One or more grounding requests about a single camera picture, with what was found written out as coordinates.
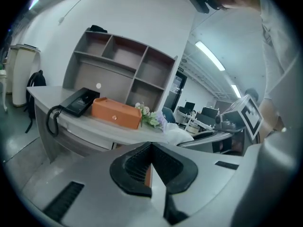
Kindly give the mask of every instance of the office desk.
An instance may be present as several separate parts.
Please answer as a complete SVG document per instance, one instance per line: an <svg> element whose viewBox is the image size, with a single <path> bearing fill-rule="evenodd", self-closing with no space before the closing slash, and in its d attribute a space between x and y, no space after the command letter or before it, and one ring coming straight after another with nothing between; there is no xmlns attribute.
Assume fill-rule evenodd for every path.
<svg viewBox="0 0 303 227"><path fill-rule="evenodd" d="M192 117L192 116L190 116L190 115L187 115L187 114L182 113L182 112L180 112L180 111L177 111L177 113L180 114L180 115L183 116L183 117L188 118L188 123L187 123L187 125L186 125L186 127L185 127L185 130L188 129L189 124L190 124L191 122L196 123L197 125L203 127L203 128L206 129L206 130L209 130L209 131L212 130L212 127L208 126L208 125L205 124L205 123L202 123L201 121L195 119L194 117Z"/></svg>
<svg viewBox="0 0 303 227"><path fill-rule="evenodd" d="M111 150L116 144L129 145L144 141L167 143L164 133L158 129L146 124L139 126L137 130L120 127L92 117L91 108L80 118L62 111L58 117L59 135L54 138L46 129L46 114L50 108L59 105L75 91L61 86L28 87L27 89L35 98L36 122L50 161L53 161L60 153L61 146L79 155L87 156Z"/></svg>

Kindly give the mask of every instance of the white ceiling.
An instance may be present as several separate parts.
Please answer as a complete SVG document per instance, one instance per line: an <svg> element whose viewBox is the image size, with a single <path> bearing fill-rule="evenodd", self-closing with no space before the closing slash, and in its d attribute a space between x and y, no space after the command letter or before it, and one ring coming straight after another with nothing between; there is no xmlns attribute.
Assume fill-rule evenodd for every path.
<svg viewBox="0 0 303 227"><path fill-rule="evenodd" d="M38 13L54 0L40 0L35 5ZM202 41L226 68L219 71L195 46ZM224 78L229 78L244 92L253 87L262 99L265 90L265 66L261 47L261 19L251 9L211 10L209 14L196 13L181 67L188 75L215 97L233 101L236 95Z"/></svg>

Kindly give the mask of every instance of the flower bouquet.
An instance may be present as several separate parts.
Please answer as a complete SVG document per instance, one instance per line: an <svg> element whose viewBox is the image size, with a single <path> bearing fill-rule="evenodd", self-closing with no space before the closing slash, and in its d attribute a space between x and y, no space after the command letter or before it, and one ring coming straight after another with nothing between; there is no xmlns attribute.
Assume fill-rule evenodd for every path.
<svg viewBox="0 0 303 227"><path fill-rule="evenodd" d="M144 103L136 103L135 108L140 109L142 113L141 127L143 122L146 122L156 129L161 129L162 131L165 131L167 121L162 111L151 113L149 107L146 107Z"/></svg>

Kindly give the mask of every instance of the fluorescent light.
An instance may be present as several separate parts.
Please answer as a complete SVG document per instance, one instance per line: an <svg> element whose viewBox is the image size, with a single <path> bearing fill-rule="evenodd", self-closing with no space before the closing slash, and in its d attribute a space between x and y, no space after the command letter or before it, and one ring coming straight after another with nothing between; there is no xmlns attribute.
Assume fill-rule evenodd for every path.
<svg viewBox="0 0 303 227"><path fill-rule="evenodd" d="M241 95L240 95L240 92L239 92L237 86L236 86L236 85L232 85L232 88L233 88L233 90L235 91L237 97L238 97L238 98L241 98Z"/></svg>
<svg viewBox="0 0 303 227"><path fill-rule="evenodd" d="M29 7L28 10L32 9L32 7L33 7L36 3L38 3L38 1L39 1L39 0L33 0L33 1L32 1L32 4L30 5L30 7Z"/></svg>
<svg viewBox="0 0 303 227"><path fill-rule="evenodd" d="M196 43L196 47L198 47L201 51L203 51L204 54L207 55L208 58L212 60L212 62L216 65L216 67L220 71L225 70L224 66L221 64L221 62L219 62L217 57L201 41Z"/></svg>

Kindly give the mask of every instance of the white wall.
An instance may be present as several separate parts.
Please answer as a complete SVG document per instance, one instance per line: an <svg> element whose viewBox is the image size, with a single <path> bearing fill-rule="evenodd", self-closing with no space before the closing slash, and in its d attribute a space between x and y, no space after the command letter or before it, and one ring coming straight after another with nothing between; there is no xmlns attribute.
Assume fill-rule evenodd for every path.
<svg viewBox="0 0 303 227"><path fill-rule="evenodd" d="M177 106L184 107L186 102L195 103L194 110L202 111L208 102L215 103L214 97L201 85L187 78Z"/></svg>
<svg viewBox="0 0 303 227"><path fill-rule="evenodd" d="M48 85L62 85L71 54L92 24L178 56L170 85L178 69L192 26L195 9L183 0L82 0L59 25L58 20L79 0L64 0L38 15L16 43L41 50L41 69Z"/></svg>

